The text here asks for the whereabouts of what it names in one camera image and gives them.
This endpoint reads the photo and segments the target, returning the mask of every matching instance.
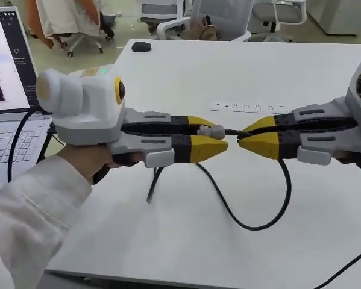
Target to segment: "cable plug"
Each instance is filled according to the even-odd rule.
[[[204,135],[206,137],[211,137],[216,140],[222,140],[226,136],[224,127],[221,125],[215,125],[212,127],[202,125],[200,126],[200,129],[198,129],[198,135]]]

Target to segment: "chair backrest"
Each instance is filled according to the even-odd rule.
[[[254,0],[194,0],[191,25],[209,15],[212,25],[222,31],[223,40],[233,40],[246,33]]]
[[[147,19],[179,19],[186,10],[189,0],[136,0],[138,17]]]

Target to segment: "laptop screen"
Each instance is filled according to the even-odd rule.
[[[16,11],[0,12],[0,112],[37,105],[36,72]]]

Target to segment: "laptop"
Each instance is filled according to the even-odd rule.
[[[0,7],[0,183],[7,182],[10,146],[26,111],[38,105],[37,74],[16,7]],[[41,153],[50,116],[34,114],[18,140],[13,177],[33,167]]]

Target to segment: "laptop keyboard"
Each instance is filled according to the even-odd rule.
[[[29,161],[31,159],[43,126],[43,123],[24,126],[14,151],[13,162]],[[0,131],[0,163],[8,162],[15,133],[16,129]]]

